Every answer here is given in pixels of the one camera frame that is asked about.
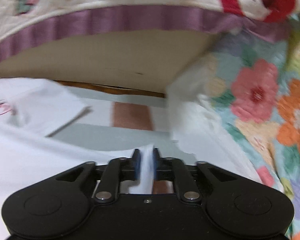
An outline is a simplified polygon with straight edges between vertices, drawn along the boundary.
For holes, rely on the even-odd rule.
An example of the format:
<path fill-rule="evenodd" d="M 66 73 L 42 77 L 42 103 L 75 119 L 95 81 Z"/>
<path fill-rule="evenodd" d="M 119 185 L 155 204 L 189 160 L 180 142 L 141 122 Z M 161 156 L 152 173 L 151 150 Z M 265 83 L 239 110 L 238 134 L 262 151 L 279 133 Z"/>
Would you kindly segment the white t-shirt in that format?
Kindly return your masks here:
<path fill-rule="evenodd" d="M 133 154 L 112 135 L 115 103 L 126 106 L 131 98 L 47 79 L 0 78 L 0 239 L 9 236 L 1 207 L 10 194 L 86 161 L 102 165 Z"/>

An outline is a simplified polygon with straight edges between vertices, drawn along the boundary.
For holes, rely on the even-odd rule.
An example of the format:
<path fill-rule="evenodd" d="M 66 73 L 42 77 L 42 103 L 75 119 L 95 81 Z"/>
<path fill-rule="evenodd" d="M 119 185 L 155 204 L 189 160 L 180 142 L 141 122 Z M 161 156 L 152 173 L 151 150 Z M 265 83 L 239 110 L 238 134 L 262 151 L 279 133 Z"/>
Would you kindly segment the checkered happy dog blanket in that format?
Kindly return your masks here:
<path fill-rule="evenodd" d="M 57 88 L 73 95 L 86 109 L 50 136 L 70 145 L 70 149 L 62 148 L 54 155 L 56 172 L 89 160 L 106 164 L 124 154 L 131 156 L 133 150 L 139 148 L 143 174 L 139 180 L 121 182 L 120 192 L 165 194 L 173 192 L 172 183 L 151 178 L 153 161 L 145 147 L 157 147 L 163 157 L 175 157 L 187 164 L 195 162 L 194 155 L 182 152 L 170 139 L 165 98 L 116 95 L 61 84 L 57 84 Z"/>

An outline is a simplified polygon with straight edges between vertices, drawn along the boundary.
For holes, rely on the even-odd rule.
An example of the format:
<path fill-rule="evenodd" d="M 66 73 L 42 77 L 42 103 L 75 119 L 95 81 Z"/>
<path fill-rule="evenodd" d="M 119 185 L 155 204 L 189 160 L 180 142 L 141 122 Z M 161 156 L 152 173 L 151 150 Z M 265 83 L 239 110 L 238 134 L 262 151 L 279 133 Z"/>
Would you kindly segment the floral quilted pillow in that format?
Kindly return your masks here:
<path fill-rule="evenodd" d="M 286 40 L 226 34 L 167 88 L 172 139 L 184 152 L 283 192 L 300 239 L 300 14 Z"/>

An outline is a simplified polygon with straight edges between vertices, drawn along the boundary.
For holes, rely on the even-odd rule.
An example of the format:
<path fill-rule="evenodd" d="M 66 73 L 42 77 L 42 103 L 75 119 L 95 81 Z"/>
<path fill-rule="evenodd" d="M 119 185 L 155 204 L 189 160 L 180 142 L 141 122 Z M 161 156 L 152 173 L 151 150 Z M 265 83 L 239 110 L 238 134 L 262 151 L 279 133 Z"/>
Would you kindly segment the red bear quilted blanket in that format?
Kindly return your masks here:
<path fill-rule="evenodd" d="M 300 0 L 0 0 L 0 62 L 75 35 L 148 29 L 283 39 Z"/>

